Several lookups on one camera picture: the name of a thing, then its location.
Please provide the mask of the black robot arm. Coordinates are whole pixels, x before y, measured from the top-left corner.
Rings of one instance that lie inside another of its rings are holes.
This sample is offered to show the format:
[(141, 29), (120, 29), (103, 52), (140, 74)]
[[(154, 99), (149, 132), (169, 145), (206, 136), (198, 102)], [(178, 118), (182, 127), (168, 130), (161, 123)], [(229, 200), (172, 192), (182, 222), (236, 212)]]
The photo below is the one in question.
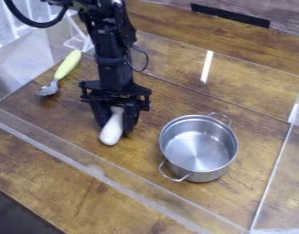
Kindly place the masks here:
[(79, 83), (82, 101), (89, 102), (94, 118), (105, 127), (112, 107), (122, 107), (124, 133), (138, 124), (140, 113), (150, 110), (152, 90), (134, 81), (132, 49), (136, 45), (136, 28), (132, 24), (125, 0), (45, 0), (51, 5), (66, 6), (79, 12), (95, 49), (99, 80)]

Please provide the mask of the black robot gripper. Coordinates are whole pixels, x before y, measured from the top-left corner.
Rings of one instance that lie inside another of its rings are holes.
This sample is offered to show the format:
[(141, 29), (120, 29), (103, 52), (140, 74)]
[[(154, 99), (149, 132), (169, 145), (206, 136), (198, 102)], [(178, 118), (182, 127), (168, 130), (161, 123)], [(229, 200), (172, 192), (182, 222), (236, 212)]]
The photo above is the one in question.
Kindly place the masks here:
[(112, 117), (110, 106), (124, 107), (124, 134), (129, 135), (138, 123), (140, 111), (150, 109), (152, 90), (134, 81), (132, 55), (117, 58), (95, 57), (99, 80), (79, 83), (81, 99), (89, 102), (101, 127)]

